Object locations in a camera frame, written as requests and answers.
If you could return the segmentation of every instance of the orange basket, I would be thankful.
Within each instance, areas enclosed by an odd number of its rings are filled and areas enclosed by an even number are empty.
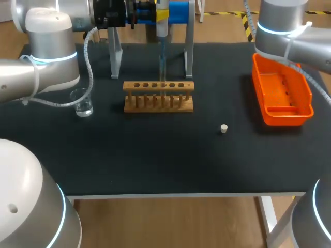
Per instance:
[[[301,126],[314,115],[311,90],[304,76],[257,53],[253,62],[255,91],[267,125]]]

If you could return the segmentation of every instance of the wooden floor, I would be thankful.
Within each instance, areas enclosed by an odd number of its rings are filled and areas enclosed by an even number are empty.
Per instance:
[[[252,11],[260,1],[250,0]],[[205,12],[243,11],[243,0],[206,0]],[[309,10],[331,11],[330,0],[310,0]],[[314,26],[331,27],[331,15],[306,15]],[[145,43],[145,26],[119,29],[122,42]],[[0,23],[0,57],[17,58],[27,36],[12,22]],[[82,33],[76,33],[82,42]],[[205,16],[195,24],[195,42],[247,42],[241,18]],[[185,26],[174,27],[173,42],[184,42]],[[331,79],[323,75],[328,88]],[[273,197],[277,218],[291,197]],[[120,199],[76,202],[83,227],[82,248],[260,248],[265,247],[260,211],[255,199]],[[283,247],[293,247],[288,240]]]

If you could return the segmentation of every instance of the blue cylinder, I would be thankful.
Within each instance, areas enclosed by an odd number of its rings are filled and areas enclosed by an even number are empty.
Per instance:
[[[169,24],[188,24],[189,17],[189,3],[188,2],[169,2]],[[155,22],[146,20],[137,20],[138,24],[155,25]]]

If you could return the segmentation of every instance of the table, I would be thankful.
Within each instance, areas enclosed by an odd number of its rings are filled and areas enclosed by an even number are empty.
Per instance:
[[[87,73],[77,49],[82,87]],[[168,48],[168,80],[184,78],[182,51],[179,44]],[[267,127],[251,79],[253,44],[195,45],[194,113],[186,114],[123,113],[123,81],[158,80],[158,45],[124,45],[118,80],[111,79],[106,44],[91,44],[89,53],[91,117],[37,103],[0,106],[0,138],[31,150],[72,199],[302,195],[331,172],[329,106],[312,88],[311,120],[299,128]],[[67,102],[71,90],[40,97]],[[219,135],[223,123],[229,129]],[[271,198],[260,201],[273,229]]]

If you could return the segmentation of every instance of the glowing blue ring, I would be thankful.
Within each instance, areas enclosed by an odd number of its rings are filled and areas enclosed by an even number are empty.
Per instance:
[[[331,240],[331,235],[330,233],[328,232],[328,230],[326,229],[326,227],[324,226],[322,220],[321,220],[321,217],[319,215],[319,213],[317,212],[317,207],[316,207],[316,200],[315,200],[315,193],[316,193],[316,187],[317,187],[317,184],[319,183],[320,180],[318,180],[315,184],[315,187],[314,187],[314,191],[312,192],[312,206],[314,208],[314,212],[315,212],[315,215],[316,215],[316,219],[317,221],[319,222],[322,230],[324,231],[325,235],[327,235],[327,237],[329,238],[329,240]]]
[[[59,61],[65,61],[71,58],[74,58],[77,55],[77,52],[74,54],[71,54],[70,56],[63,57],[63,58],[35,58],[34,56],[31,55],[32,59],[37,61],[37,62],[42,62],[42,63],[52,63],[52,62],[59,62]]]
[[[288,31],[288,32],[278,32],[278,31],[272,31],[272,30],[270,30],[270,29],[267,29],[267,28],[265,28],[265,27],[262,27],[261,26],[261,24],[258,22],[258,27],[261,29],[261,30],[263,30],[263,31],[265,31],[265,32],[267,32],[267,33],[269,33],[269,34],[273,34],[273,35],[290,35],[291,33],[293,33],[295,30],[293,30],[293,31]]]
[[[55,233],[55,235],[54,235],[52,241],[50,242],[49,245],[47,245],[46,248],[51,248],[51,246],[52,246],[52,245],[54,244],[54,242],[56,241],[58,235],[59,235],[60,232],[61,232],[61,229],[62,229],[63,224],[64,224],[64,219],[65,219],[65,217],[66,217],[66,200],[65,200],[65,197],[64,197],[64,194],[63,194],[61,188],[59,187],[59,185],[57,185],[57,186],[58,186],[58,188],[60,189],[60,192],[61,192],[61,195],[62,195],[62,200],[63,200],[63,214],[62,214],[62,219],[61,219],[61,222],[60,222],[60,226],[58,226],[57,232]]]

